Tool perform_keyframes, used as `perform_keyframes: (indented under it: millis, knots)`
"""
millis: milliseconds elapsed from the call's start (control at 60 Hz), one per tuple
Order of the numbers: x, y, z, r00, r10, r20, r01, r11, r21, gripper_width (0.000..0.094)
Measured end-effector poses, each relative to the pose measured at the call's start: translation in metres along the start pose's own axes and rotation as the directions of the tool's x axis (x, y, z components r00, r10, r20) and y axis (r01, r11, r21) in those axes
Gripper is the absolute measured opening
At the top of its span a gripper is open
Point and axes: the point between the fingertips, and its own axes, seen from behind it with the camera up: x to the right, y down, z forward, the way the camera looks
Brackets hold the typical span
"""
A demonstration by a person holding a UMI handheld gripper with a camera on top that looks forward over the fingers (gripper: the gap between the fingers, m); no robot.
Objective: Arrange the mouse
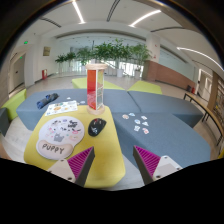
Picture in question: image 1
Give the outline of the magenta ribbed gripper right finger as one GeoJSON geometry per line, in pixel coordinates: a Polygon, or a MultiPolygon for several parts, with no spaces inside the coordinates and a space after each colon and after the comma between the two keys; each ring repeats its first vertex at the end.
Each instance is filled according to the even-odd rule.
{"type": "Polygon", "coordinates": [[[133,147],[133,156],[145,185],[182,169],[169,156],[164,155],[160,157],[139,146],[133,147]]]}

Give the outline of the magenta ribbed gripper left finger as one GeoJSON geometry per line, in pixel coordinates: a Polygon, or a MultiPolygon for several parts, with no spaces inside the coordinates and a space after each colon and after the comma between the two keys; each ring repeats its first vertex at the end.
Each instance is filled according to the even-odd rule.
{"type": "Polygon", "coordinates": [[[90,147],[69,159],[58,160],[48,172],[83,187],[94,158],[94,148],[90,147]]]}

